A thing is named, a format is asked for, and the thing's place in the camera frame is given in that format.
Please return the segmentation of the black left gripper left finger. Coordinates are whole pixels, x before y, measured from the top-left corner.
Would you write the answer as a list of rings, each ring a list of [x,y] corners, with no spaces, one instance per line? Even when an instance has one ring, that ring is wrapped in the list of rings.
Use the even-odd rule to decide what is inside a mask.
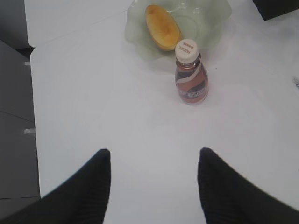
[[[101,224],[110,194],[110,152],[99,150],[48,195],[2,219],[2,224]]]

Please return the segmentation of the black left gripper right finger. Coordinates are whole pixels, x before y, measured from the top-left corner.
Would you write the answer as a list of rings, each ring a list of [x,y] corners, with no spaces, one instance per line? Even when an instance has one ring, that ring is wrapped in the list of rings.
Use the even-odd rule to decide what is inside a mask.
[[[249,182],[210,148],[198,162],[201,207],[208,224],[297,224],[299,212]]]

